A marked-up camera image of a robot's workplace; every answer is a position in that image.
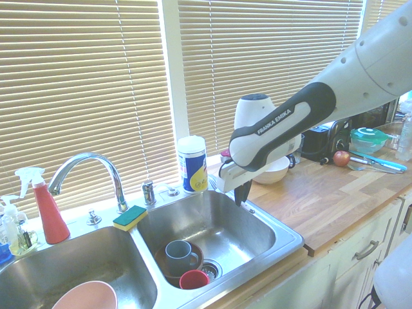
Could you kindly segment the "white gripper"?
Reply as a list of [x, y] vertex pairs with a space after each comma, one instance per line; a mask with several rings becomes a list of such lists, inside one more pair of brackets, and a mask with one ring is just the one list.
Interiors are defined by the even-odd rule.
[[246, 171], [234, 162], [230, 162], [220, 167], [216, 177], [216, 185], [224, 193], [234, 190], [234, 201], [239, 207], [242, 202], [248, 199], [253, 183], [252, 179], [257, 175], [257, 171]]

